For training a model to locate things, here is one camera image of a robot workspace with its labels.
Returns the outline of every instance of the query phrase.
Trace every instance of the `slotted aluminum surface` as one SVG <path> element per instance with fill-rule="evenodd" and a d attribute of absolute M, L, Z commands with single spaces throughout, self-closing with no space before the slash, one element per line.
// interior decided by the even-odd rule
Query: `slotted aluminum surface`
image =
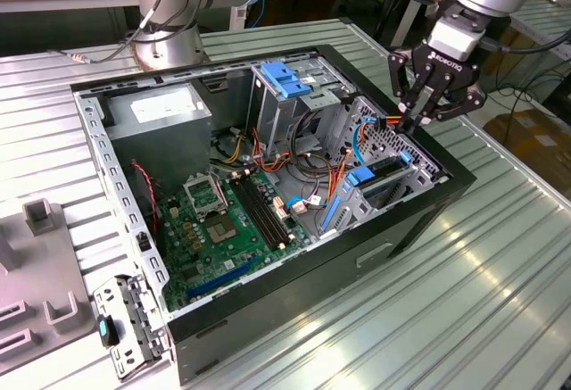
<path fill-rule="evenodd" d="M 511 25 L 539 45 L 563 36 L 571 28 L 571 8 L 559 7 L 547 0 L 527 0 L 516 13 L 511 14 Z M 567 43 L 551 50 L 559 58 L 571 58 Z"/>
<path fill-rule="evenodd" d="M 390 95 L 385 53 L 359 30 L 318 21 L 205 35 L 213 60 L 331 44 Z M 101 58 L 114 46 L 92 48 Z M 131 268 L 95 177 L 68 84 L 136 72 L 36 54 L 0 60 L 0 214 L 30 198 L 63 204 L 89 293 Z M 468 120 L 429 128 L 477 175 L 405 254 L 190 386 L 558 388 L 571 372 L 569 203 Z M 96 334 L 0 378 L 0 388 L 119 387 Z M 124 388 L 174 388 L 163 361 Z"/>

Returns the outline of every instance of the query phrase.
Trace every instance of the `cardboard box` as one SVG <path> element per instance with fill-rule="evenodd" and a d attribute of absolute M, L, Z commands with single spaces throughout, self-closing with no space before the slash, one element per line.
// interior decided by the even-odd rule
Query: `cardboard box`
<path fill-rule="evenodd" d="M 499 115 L 484 126 L 503 142 L 509 115 Z M 571 128 L 541 111 L 514 113 L 506 148 L 561 194 L 571 199 Z"/>

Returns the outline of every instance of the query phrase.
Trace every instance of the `yellow wire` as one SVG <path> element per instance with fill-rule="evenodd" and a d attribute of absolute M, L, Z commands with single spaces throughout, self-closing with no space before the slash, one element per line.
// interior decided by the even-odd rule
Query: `yellow wire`
<path fill-rule="evenodd" d="M 236 150 L 234 151 L 234 153 L 232 154 L 232 156 L 230 158 L 223 161 L 225 164 L 231 164 L 232 162 L 234 162 L 235 160 L 238 159 L 238 155 L 240 154 L 240 145 L 241 144 L 242 144 L 242 137 L 239 137 L 238 140 L 236 141 Z"/>

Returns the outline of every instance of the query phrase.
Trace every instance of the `green motherboard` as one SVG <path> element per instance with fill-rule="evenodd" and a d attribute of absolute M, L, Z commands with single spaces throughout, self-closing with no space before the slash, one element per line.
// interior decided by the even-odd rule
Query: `green motherboard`
<path fill-rule="evenodd" d="M 256 172 L 247 179 L 222 180 L 219 185 L 228 211 L 210 213 L 202 221 L 194 212 L 195 206 L 197 203 L 204 206 L 216 199 L 208 183 L 192 187 L 190 194 L 194 206 L 183 189 L 158 202 L 162 224 L 161 256 L 170 275 L 163 290 L 169 311 L 183 308 L 310 243 L 305 230 L 294 218 L 280 220 L 277 216 L 272 206 L 277 194 L 266 176 Z M 255 187 L 255 191 L 244 190 L 246 181 L 250 189 Z M 270 220 L 280 228 L 269 228 L 268 215 L 261 211 L 271 212 L 274 220 Z M 285 236 L 287 241 L 272 241 L 272 234 L 276 233 L 282 234 L 279 240 Z"/>

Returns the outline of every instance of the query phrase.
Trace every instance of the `blue latch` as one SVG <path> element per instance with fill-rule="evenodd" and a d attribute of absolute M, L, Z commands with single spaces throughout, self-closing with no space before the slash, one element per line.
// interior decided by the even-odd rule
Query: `blue latch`
<path fill-rule="evenodd" d="M 401 152 L 401 160 L 405 164 L 409 165 L 412 162 L 412 155 L 409 154 L 407 151 Z"/>
<path fill-rule="evenodd" d="M 354 187 L 357 187 L 361 183 L 365 183 L 367 180 L 371 180 L 375 177 L 375 174 L 368 169 L 368 167 L 360 167 L 358 169 L 352 170 L 347 177 Z"/>
<path fill-rule="evenodd" d="M 265 62 L 261 65 L 261 72 L 285 98 L 311 92 L 311 88 L 301 82 L 295 76 L 295 72 L 282 62 Z"/>

